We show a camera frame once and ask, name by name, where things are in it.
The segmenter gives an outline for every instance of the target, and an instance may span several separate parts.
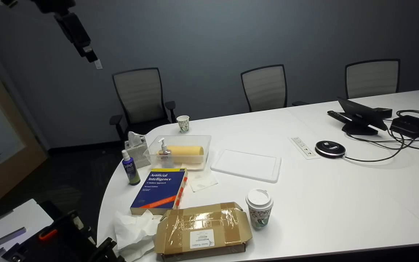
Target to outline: book cover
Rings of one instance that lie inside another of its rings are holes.
[[[143,214],[148,209],[153,214],[164,214],[167,210],[177,208],[186,180],[185,168],[152,169],[130,211],[132,214]]]

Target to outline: conference table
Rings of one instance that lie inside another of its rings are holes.
[[[419,91],[352,101],[391,108],[394,118],[397,110],[419,110]],[[342,108],[332,101],[190,122],[190,131],[183,136],[211,135],[211,144],[205,170],[190,171],[188,179],[211,174],[218,184],[197,192],[186,186],[180,208],[235,201],[246,211],[245,196],[252,188],[266,189],[274,198],[268,226],[252,229],[246,252],[222,255],[218,261],[262,261],[419,245],[419,150],[405,148],[394,158],[373,163],[320,156],[306,159],[291,138],[300,138],[313,151],[317,141],[336,141],[345,146],[346,156],[356,159],[381,159],[395,152],[346,136],[341,131],[343,124],[328,116],[328,110]],[[146,135],[148,145],[158,135],[181,134],[177,124],[160,126]],[[391,140],[381,130],[366,138]],[[419,147],[419,141],[412,145]],[[212,171],[211,163],[223,149],[280,156],[278,181],[268,183]],[[98,243],[107,237],[115,239],[115,212],[130,214],[130,205],[150,168],[138,169],[141,183],[130,186],[122,164],[118,164],[101,204]],[[151,252],[139,261],[156,260],[159,258]],[[215,257],[198,260],[213,261]]]

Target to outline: hand sanitizer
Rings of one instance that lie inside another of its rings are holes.
[[[160,156],[161,165],[163,168],[174,168],[174,161],[171,156],[171,151],[168,149],[168,146],[164,143],[164,138],[160,139],[161,150],[158,152]]]

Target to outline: dark carpet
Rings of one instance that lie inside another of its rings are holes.
[[[109,179],[122,159],[121,149],[122,146],[114,144],[100,149],[50,153],[48,160],[0,200],[0,215],[31,198],[37,203],[51,201],[64,214],[77,210],[83,223],[93,229],[93,237],[96,239],[101,201]],[[419,246],[298,257],[283,261],[419,262]]]

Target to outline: coffee cup lid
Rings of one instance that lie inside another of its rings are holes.
[[[251,189],[246,197],[247,204],[254,209],[267,209],[272,206],[273,200],[264,189]]]

